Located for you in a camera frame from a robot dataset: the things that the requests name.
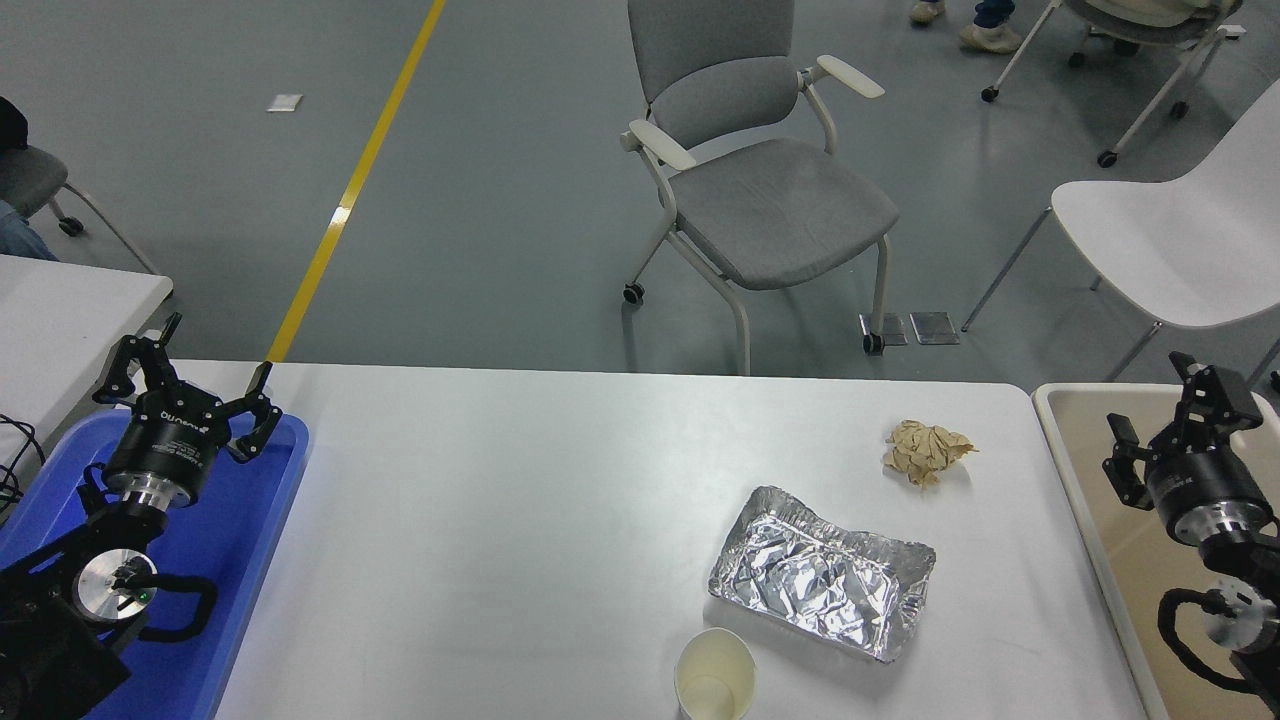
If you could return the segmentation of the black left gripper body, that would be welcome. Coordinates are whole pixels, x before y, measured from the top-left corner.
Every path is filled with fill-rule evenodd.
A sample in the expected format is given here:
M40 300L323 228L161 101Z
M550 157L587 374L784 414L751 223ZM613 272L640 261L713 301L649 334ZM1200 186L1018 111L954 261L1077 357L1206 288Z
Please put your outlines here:
M132 407L125 433L106 464L106 484L128 477L159 477L178 486L205 486L229 421L212 419L221 400L201 388L148 389Z

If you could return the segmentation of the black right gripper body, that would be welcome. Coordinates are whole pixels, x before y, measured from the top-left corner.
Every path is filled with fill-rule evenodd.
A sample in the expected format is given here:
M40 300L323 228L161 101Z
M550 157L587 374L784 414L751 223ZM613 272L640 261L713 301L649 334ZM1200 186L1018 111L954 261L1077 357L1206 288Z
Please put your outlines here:
M1146 488L1166 530L1260 530L1274 509L1224 438L1156 436Z

